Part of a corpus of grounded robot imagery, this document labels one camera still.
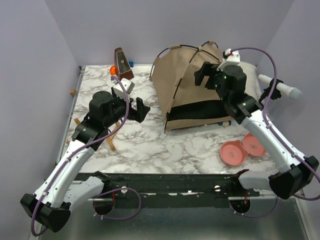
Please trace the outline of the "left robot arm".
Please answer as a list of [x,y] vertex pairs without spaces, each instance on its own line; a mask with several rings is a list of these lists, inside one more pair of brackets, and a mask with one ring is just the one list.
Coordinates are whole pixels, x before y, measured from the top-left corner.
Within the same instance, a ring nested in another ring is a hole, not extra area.
[[56,233],[67,223],[71,212],[83,202],[110,194],[111,185],[100,173],[90,176],[76,187],[71,184],[105,138],[112,135],[109,127],[118,121],[144,121],[151,108],[144,105],[139,97],[135,100],[136,108],[132,108],[132,101],[128,96],[121,98],[107,91],[98,91],[92,96],[89,112],[75,128],[58,165],[35,193],[26,193],[20,200],[33,223],[38,222]]

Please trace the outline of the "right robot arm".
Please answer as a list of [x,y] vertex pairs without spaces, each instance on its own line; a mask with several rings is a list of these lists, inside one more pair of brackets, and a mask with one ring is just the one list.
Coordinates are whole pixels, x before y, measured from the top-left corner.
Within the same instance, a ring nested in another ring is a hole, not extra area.
[[208,77],[205,87],[217,92],[225,112],[259,141],[278,170],[275,174],[241,171],[230,183],[234,195],[241,196],[247,190],[259,189],[273,191],[286,200],[312,181],[319,161],[314,156],[307,157],[272,126],[263,115],[259,102],[245,93],[247,76],[240,66],[228,65],[220,70],[219,65],[206,61],[194,76],[197,86],[205,76]]

